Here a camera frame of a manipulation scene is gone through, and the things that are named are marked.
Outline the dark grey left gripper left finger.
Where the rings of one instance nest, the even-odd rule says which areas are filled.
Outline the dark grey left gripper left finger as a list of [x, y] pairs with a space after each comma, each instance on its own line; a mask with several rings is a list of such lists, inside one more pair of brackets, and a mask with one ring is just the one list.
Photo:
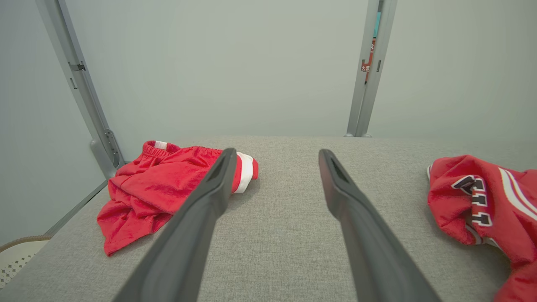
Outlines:
[[114, 298], [115, 302], [195, 302], [217, 220], [232, 194], [237, 153], [225, 149]]

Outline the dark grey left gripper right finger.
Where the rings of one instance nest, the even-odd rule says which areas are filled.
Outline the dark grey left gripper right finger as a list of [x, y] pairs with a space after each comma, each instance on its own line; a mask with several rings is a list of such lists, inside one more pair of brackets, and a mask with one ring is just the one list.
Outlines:
[[321, 149], [326, 204], [341, 224], [359, 302], [439, 302], [403, 245], [336, 155]]

